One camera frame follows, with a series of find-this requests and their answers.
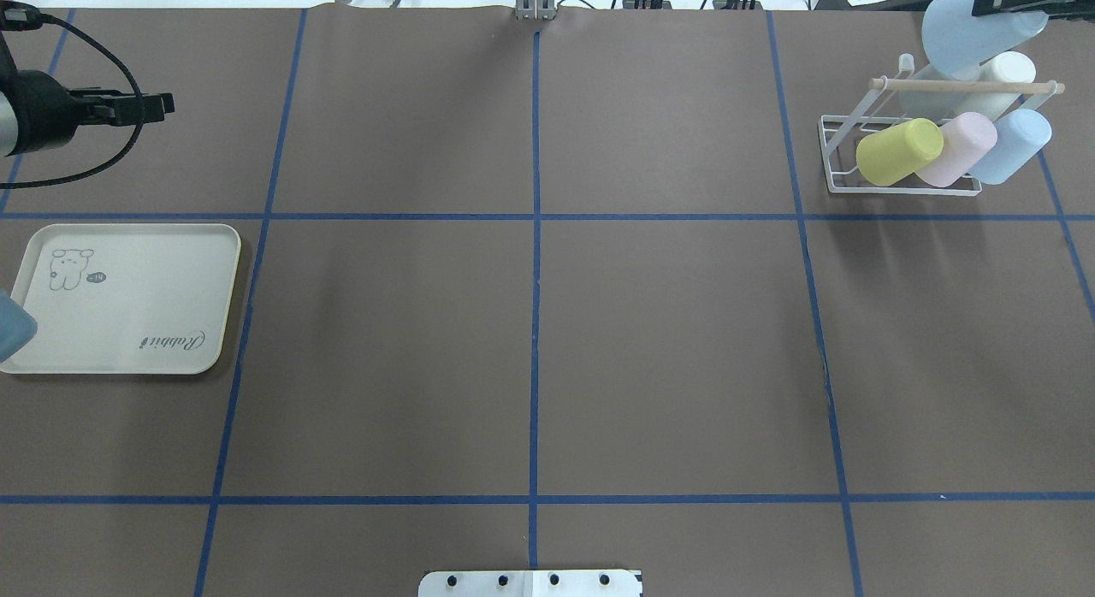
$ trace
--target light blue cup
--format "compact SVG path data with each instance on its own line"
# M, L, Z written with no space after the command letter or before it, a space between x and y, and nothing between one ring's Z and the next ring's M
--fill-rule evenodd
M38 322L0 289L0 361L8 359L38 332Z
M996 120L996 146L969 169L984 184L1003 184L1053 137L1049 120L1034 110L1016 110Z
M1041 33L1044 11L993 13L975 18L973 0L933 0L924 12L924 54L940 73L959 79L967 68L1012 49Z

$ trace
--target yellow cup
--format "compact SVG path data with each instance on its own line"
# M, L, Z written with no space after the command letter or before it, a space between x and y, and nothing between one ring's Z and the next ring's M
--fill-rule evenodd
M855 161L871 184L890 186L926 168L942 152L940 127L927 118L914 118L863 138L855 149Z

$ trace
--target white wire rack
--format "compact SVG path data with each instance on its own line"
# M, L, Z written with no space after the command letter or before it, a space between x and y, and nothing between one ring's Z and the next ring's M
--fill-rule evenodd
M875 78L867 83L867 94L848 116L826 114L818 120L818 141L821 145L821 163L825 164L826 182L830 193L874 193L900 195L952 195L972 197L981 193L981 183L973 176L965 175L955 184L937 188L921 181L915 174L900 180L892 186L871 184L860 173L855 164L855 147L862 138L892 125L911 120L900 116L879 116L880 111L892 102L900 91L929 94L954 93L1018 93L1027 95L1021 105L1035 110L1054 94L1064 91L1064 84L1050 80L1045 83L1010 84L1000 82L952 82L944 80L911 80L915 71L911 54L902 54L898 59L898 72L894 78Z

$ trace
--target pink cup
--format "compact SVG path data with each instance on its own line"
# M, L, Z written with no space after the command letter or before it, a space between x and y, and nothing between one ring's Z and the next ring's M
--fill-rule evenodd
M917 172L920 180L936 187L954 184L996 145L992 120L967 112L943 125L943 152L932 164Z

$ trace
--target plastic cup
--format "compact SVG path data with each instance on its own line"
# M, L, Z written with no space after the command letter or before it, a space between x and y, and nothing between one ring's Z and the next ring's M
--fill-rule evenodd
M890 186L927 167L943 152L943 133L934 122L914 118L871 134L855 149L855 161L871 184Z
M996 146L969 175L984 184L1003 184L1053 137L1049 120L1034 110L1016 110L996 120Z
M0 361L8 359L38 332L38 322L0 289Z
M1028 84L1034 81L1036 74L1037 69L1033 60L1017 51L1005 51L981 66L980 81ZM1007 112L1018 96L1018 93L1006 92L968 94L955 106L955 112L958 114L977 112L990 120L995 120Z
M917 171L932 186L954 184L996 145L996 126L981 114L967 112L943 125L943 152L931 165Z
M1049 21L1049 14L1039 10L976 18L973 1L933 0L927 4L921 38L927 60L941 73L955 76L977 67L1037 35Z

